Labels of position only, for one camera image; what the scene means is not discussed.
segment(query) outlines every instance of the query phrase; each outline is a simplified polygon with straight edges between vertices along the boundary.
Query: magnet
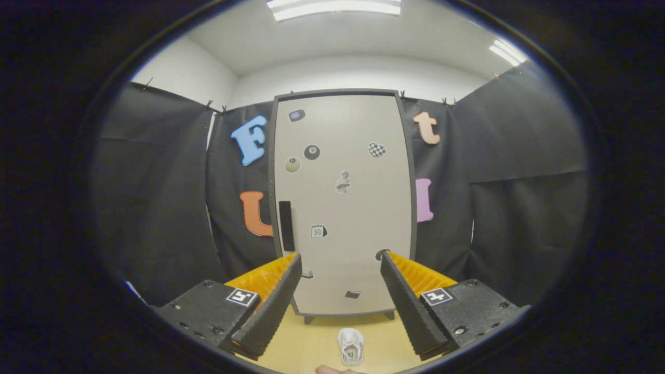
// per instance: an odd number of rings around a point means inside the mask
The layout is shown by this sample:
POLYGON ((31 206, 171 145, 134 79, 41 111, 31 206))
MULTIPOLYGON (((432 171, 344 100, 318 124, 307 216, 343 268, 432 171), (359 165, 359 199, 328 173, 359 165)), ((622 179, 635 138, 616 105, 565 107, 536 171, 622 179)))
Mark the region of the magnet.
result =
POLYGON ((337 180, 335 190, 340 194, 346 194, 346 189, 351 186, 351 178, 347 170, 342 170, 340 178, 337 180))
POLYGON ((314 144, 308 145, 307 148, 305 148, 305 158, 307 160, 316 160, 320 155, 321 150, 314 144))
POLYGON ((231 133, 231 137, 238 142, 240 152, 243 154, 242 163, 244 166, 258 160, 265 153, 264 149, 259 148, 256 143, 263 144, 265 142, 265 134, 258 126, 265 126, 267 123, 268 120, 264 116, 256 116, 231 133))
POLYGON ((430 185, 432 181, 427 178, 416 179, 416 207, 417 221, 431 221, 434 213, 430 210, 430 185))
POLYGON ((287 172, 295 173, 300 170, 300 160, 296 157, 289 157, 289 159, 284 163, 284 168, 287 172))
POLYGON ((441 141, 439 134, 434 134, 432 127, 436 124, 436 119, 430 117, 427 112, 421 112, 414 117, 414 122, 420 127, 420 137, 427 144, 438 144, 441 141))
POLYGON ((243 202, 245 227, 254 235, 272 236, 273 226, 266 225, 261 221, 261 209, 259 207, 261 199, 263 199, 263 194, 259 191, 245 191, 240 194, 240 200, 243 202))
POLYGON ((304 117, 305 117, 305 111, 302 109, 289 113, 289 119, 291 120, 291 122, 299 121, 304 117))
POLYGON ((314 225, 312 226, 312 238, 323 238, 328 235, 326 226, 324 225, 314 225))
POLYGON ((386 154, 386 151, 388 150, 385 145, 383 144, 377 144, 374 142, 371 142, 367 146, 367 150, 369 150, 370 154, 374 158, 381 158, 383 157, 384 154, 386 154))
POLYGON ((312 272, 311 269, 303 268, 303 272, 300 276, 303 278, 312 279, 314 278, 314 272, 312 272))

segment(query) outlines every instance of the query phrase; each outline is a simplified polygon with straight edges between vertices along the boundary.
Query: sticker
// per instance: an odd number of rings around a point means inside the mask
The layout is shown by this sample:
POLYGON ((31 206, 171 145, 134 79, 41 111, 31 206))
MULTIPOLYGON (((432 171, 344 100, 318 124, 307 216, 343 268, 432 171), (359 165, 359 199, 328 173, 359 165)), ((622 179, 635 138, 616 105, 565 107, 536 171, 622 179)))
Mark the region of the sticker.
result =
POLYGON ((437 288, 433 289, 432 291, 423 292, 422 297, 424 297, 425 301, 431 306, 453 300, 453 297, 443 288, 437 288))
POLYGON ((286 169, 287 172, 295 173, 296 171, 300 170, 300 160, 298 160, 298 158, 295 157, 289 158, 284 163, 284 169, 286 169))
POLYGON ((263 194, 259 191, 245 191, 240 194, 240 200, 243 202, 245 227, 254 235, 272 236, 273 226, 261 221, 261 209, 259 207, 261 199, 263 199, 263 194))
POLYGON ((308 145, 305 148, 305 158, 307 160, 316 160, 321 155, 321 150, 314 144, 308 145))
POLYGON ((268 121, 264 116, 256 116, 254 119, 245 123, 244 125, 236 128, 231 137, 238 142, 240 152, 243 154, 243 165, 247 166, 252 162, 258 160, 265 151, 259 148, 256 143, 263 144, 265 142, 265 134, 263 130, 257 126, 265 126, 268 121))
POLYGON ((299 121, 304 117, 305 117, 305 111, 302 109, 289 113, 289 119, 291 120, 291 122, 299 121))
POLYGON ((368 146, 367 149, 370 151, 370 154, 374 158, 381 158, 383 157, 384 154, 386 154, 386 151, 388 150, 385 145, 383 144, 377 144, 374 142, 371 142, 368 146))
POLYGON ((346 170, 342 170, 340 173, 340 178, 337 180, 337 185, 335 187, 336 191, 340 194, 346 194, 346 189, 351 186, 351 179, 349 176, 350 174, 346 170))
POLYGON ((430 185, 427 178, 416 179, 416 215, 417 222, 431 221, 434 213, 430 210, 430 185))
POLYGON ((420 127, 420 137, 425 140, 427 144, 438 144, 441 141, 441 136, 434 134, 432 126, 436 124, 436 119, 430 117, 429 113, 421 112, 414 117, 414 122, 418 123, 420 127))
POLYGON ((323 238, 328 235, 326 226, 324 225, 314 225, 312 226, 312 238, 323 238))
POLYGON ((344 297, 348 297, 349 299, 357 299, 360 297, 360 291, 347 291, 344 297))
POLYGON ((256 297, 255 292, 245 291, 244 289, 236 288, 233 292, 231 292, 231 295, 229 295, 226 298, 226 300, 248 307, 249 304, 251 304, 252 300, 254 300, 254 297, 256 297))

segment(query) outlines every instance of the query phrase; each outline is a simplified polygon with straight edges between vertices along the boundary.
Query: calendar magnet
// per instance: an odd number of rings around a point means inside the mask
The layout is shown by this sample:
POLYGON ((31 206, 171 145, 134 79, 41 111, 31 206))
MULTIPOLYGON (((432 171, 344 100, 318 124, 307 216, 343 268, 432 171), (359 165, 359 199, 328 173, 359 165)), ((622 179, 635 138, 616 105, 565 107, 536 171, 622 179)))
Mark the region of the calendar magnet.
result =
POLYGON ((314 225, 312 226, 312 238, 323 238, 328 235, 328 230, 324 225, 314 225))

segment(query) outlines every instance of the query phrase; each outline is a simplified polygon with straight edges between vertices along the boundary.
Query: black curtain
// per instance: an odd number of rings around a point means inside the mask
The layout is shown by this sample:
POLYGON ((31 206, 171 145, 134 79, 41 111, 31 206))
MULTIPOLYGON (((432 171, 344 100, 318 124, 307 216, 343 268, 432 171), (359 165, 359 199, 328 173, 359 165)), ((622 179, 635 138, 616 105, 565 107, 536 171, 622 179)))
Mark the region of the black curtain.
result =
POLYGON ((262 128, 265 142, 259 144, 265 154, 247 166, 231 133, 256 116, 270 121, 272 102, 262 102, 218 114, 214 121, 207 152, 207 205, 212 234, 221 260, 225 280, 231 280, 277 258, 272 236, 256 236, 245 227, 240 194, 263 194, 259 206, 261 221, 271 224, 268 196, 268 152, 270 134, 262 128))
POLYGON ((100 248, 152 305, 223 280, 205 209, 211 115, 132 83, 104 119, 90 170, 100 248))
POLYGON ((402 102, 408 122, 407 134, 416 167, 416 179, 432 181, 430 210, 434 217, 418 223, 415 260, 437 272, 461 280, 468 278, 466 263, 471 244, 471 192, 467 181, 462 133, 450 120, 451 110, 441 102, 406 99, 402 102), (438 144, 425 143, 413 118, 427 112, 436 119, 438 144))
POLYGON ((451 109, 464 146, 473 242, 466 278, 535 303, 562 276, 587 208, 581 126, 557 84, 527 61, 451 109))
MULTIPOLYGON (((417 262, 454 279, 478 278, 518 304, 535 303, 562 274, 588 176, 577 118, 556 87, 526 62, 455 105, 403 100, 416 178, 432 181, 434 218, 418 224, 417 262), (436 119, 438 144, 421 139, 412 120, 421 112, 436 119)), ((256 116, 270 121, 272 106, 217 114, 206 155, 212 111, 139 85, 120 95, 92 169, 95 200, 104 254, 150 303, 276 258, 273 237, 245 227, 239 198, 263 193, 261 220, 271 224, 271 135, 261 128, 266 153, 247 166, 231 137, 256 116)))

